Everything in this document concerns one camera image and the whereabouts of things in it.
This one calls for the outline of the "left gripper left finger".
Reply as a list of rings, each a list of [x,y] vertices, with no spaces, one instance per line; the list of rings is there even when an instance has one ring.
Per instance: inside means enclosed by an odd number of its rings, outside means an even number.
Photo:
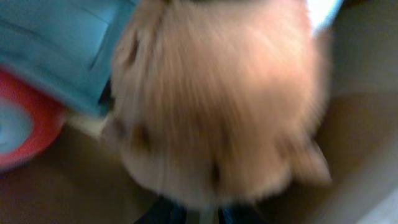
[[[187,210],[161,197],[134,224],[186,224]]]

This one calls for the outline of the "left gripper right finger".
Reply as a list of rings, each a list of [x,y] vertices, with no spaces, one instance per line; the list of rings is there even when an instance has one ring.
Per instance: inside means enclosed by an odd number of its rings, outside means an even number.
[[[264,219],[248,205],[233,205],[219,209],[219,224],[264,224]]]

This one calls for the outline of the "brown plush toy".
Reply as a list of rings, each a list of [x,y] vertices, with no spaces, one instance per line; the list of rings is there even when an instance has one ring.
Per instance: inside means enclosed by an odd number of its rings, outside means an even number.
[[[139,185],[194,209],[329,184],[313,138],[329,49],[306,1],[140,1],[113,54],[100,140]]]

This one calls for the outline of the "red white toy ball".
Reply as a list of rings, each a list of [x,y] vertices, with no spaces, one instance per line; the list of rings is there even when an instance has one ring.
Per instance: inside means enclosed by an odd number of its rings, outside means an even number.
[[[61,103],[1,70],[1,172],[49,147],[66,117]]]

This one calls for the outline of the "grey yellow toy truck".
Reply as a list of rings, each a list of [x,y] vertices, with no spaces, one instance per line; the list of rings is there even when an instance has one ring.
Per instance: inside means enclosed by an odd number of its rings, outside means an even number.
[[[131,0],[1,0],[1,67],[77,111],[108,110],[110,61]]]

